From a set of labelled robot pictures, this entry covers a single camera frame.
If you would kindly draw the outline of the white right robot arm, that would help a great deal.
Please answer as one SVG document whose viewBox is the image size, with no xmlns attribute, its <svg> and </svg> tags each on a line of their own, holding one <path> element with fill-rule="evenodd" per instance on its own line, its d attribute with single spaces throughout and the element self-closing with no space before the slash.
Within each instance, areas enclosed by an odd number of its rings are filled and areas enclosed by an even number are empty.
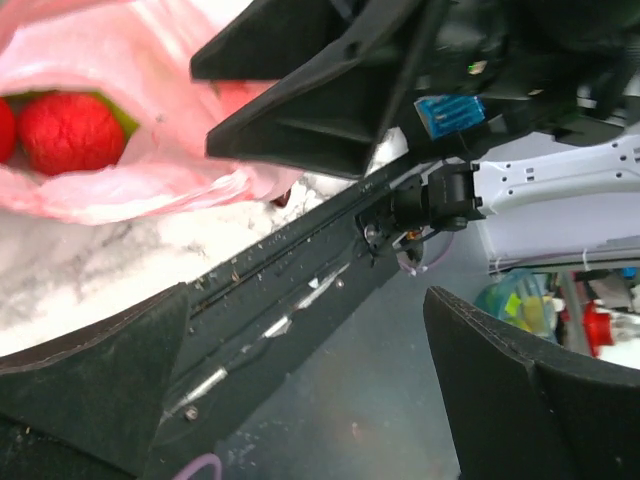
<svg viewBox="0 0 640 480">
<path fill-rule="evenodd" d="M 411 247 L 521 205 L 639 186 L 635 1 L 255 1 L 191 59 L 269 88 L 211 130 L 211 157 L 361 178 L 385 134 L 437 160 L 356 215 Z"/>
</svg>

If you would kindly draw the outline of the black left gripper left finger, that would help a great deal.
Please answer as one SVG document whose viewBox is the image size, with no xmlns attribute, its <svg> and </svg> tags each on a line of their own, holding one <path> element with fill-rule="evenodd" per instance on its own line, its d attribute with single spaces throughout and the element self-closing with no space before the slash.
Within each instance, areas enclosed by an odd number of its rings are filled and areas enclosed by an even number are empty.
<svg viewBox="0 0 640 480">
<path fill-rule="evenodd" d="M 178 284 L 2 357 L 2 478 L 141 477 L 188 316 Z"/>
</svg>

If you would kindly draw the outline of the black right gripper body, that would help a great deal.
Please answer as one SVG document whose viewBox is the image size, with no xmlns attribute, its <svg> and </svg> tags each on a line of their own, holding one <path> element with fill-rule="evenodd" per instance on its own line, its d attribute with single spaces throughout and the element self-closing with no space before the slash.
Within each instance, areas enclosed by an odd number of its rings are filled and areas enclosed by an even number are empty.
<svg viewBox="0 0 640 480">
<path fill-rule="evenodd" d="M 373 1 L 381 115 L 417 147 L 475 158 L 539 131 L 571 146 L 639 121 L 635 1 Z"/>
</svg>

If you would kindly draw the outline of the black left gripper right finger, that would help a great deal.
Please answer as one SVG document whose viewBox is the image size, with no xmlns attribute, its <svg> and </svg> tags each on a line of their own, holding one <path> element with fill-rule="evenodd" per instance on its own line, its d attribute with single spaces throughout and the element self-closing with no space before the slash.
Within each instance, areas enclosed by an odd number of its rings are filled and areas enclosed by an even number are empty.
<svg viewBox="0 0 640 480">
<path fill-rule="evenodd" d="M 424 322 L 464 479 L 636 479 L 639 373 L 501 322 L 441 287 Z"/>
</svg>

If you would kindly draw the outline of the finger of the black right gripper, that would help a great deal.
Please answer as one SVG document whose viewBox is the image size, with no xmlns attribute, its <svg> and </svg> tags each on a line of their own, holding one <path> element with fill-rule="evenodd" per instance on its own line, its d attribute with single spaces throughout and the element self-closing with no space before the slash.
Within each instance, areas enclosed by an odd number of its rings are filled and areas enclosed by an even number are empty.
<svg viewBox="0 0 640 480">
<path fill-rule="evenodd" d="M 365 16 L 358 36 L 341 43 L 338 58 L 350 60 L 364 38 L 374 38 L 384 25 L 403 20 L 414 9 L 413 1 L 253 1 L 191 57 L 191 77 L 279 80 Z"/>
<path fill-rule="evenodd" d="M 360 178 L 414 78 L 406 60 L 313 59 L 211 130 L 206 152 Z"/>
</svg>

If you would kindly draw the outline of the pink plastic bag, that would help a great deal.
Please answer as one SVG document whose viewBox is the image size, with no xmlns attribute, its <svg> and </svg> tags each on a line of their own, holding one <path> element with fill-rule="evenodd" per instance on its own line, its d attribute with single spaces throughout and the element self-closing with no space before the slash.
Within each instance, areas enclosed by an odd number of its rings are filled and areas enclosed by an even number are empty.
<svg viewBox="0 0 640 480">
<path fill-rule="evenodd" d="M 1 91 L 103 94 L 137 125 L 119 162 L 45 178 L 1 170 L 5 210 L 100 225 L 242 201 L 270 201 L 300 172 L 205 155 L 207 133 L 267 89 L 195 82 L 192 55 L 242 1 L 5 1 Z"/>
</svg>

